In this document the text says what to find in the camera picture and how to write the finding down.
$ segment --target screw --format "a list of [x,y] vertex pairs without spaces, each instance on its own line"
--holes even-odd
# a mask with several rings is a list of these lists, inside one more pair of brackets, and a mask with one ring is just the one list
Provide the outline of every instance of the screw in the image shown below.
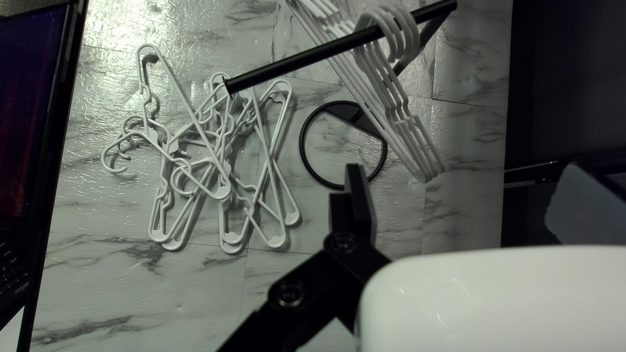
[[297,283],[286,283],[276,290],[278,304],[283,307],[297,307],[302,302],[303,297],[302,285]]
[[332,239],[331,248],[337,253],[350,254],[356,248],[356,241],[348,234],[341,234]]

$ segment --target keyboard key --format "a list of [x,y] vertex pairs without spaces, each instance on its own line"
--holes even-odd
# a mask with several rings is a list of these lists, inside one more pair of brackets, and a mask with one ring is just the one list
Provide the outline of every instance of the keyboard key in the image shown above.
[[4,274],[2,274],[2,280],[0,281],[9,281],[13,278],[13,276],[15,276],[15,274],[13,274],[12,272],[5,272]]
[[15,279],[13,279],[13,280],[9,281],[9,283],[7,283],[7,285],[9,286],[9,288],[10,288],[10,287],[14,287],[15,285],[17,285],[17,284],[18,284],[18,282],[19,282],[19,279],[18,279],[18,278],[15,278]]

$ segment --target black metal rod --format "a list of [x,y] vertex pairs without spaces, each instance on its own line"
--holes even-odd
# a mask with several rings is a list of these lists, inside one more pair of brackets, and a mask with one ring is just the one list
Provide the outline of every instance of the black metal rod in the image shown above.
[[[411,11],[416,23],[423,23],[430,19],[449,14],[456,9],[456,0],[441,0],[434,4]],[[226,89],[230,94],[258,85],[272,78],[283,76],[292,71],[325,60],[337,54],[354,49],[384,37],[379,26],[372,26],[322,44],[315,48],[292,55],[269,65],[257,68],[244,74],[225,80]]]

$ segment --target marble floor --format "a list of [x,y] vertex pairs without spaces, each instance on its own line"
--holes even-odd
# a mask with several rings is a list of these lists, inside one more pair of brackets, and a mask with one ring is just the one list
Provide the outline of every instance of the marble floor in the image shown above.
[[[353,18],[359,0],[335,1]],[[432,0],[404,1],[414,9]],[[392,259],[499,247],[508,89],[511,0],[459,0],[424,53],[402,75],[410,109],[428,126],[448,171],[428,184],[389,152],[370,183],[377,247]],[[353,100],[324,61],[287,75],[294,89],[278,163],[302,211],[288,246],[270,250],[258,236],[231,256],[218,245],[215,204],[207,201],[188,244],[168,252],[146,227],[159,156],[139,146],[129,173],[112,175],[100,153],[120,120],[139,112],[135,48],[161,49],[190,101],[216,71],[236,75],[310,48],[313,42],[284,0],[91,0],[35,320],[34,352],[213,351],[265,299],[269,285],[322,246],[329,190],[297,151],[304,119],[318,106]],[[184,119],[159,65],[148,68],[158,119]],[[267,110],[267,128],[277,109]],[[371,151],[341,126],[316,127],[309,155],[372,167]],[[329,146],[326,140],[339,140]],[[259,140],[234,161],[254,180]],[[327,167],[333,175],[336,167]],[[263,221],[268,231],[274,224]],[[241,217],[230,220],[237,227]],[[354,351],[333,321],[302,351]]]

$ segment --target black metal frame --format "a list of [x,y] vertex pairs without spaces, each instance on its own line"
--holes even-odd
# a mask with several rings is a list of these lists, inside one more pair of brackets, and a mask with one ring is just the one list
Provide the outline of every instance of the black metal frame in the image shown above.
[[[415,11],[411,11],[411,15],[416,23],[426,23],[424,29],[420,33],[421,46],[432,38],[437,29],[441,26],[448,15],[456,9],[456,0],[441,0],[434,4],[430,4]],[[276,61],[269,65],[257,68],[255,70],[243,73],[229,80],[225,80],[226,90],[230,93],[236,93],[252,86],[258,85],[272,78],[283,76],[292,71],[309,66],[318,61],[325,60],[337,54],[354,49],[358,46],[367,44],[371,41],[381,39],[384,33],[379,26],[371,26],[354,32],[345,37],[341,37],[328,43],[316,46],[315,48],[292,55],[288,58]],[[394,72],[398,75],[404,67],[396,65]]]
[[293,352],[335,317],[354,332],[365,283],[390,262],[374,248],[376,215],[361,165],[346,165],[345,192],[330,194],[329,220],[323,250],[272,285],[218,352]]

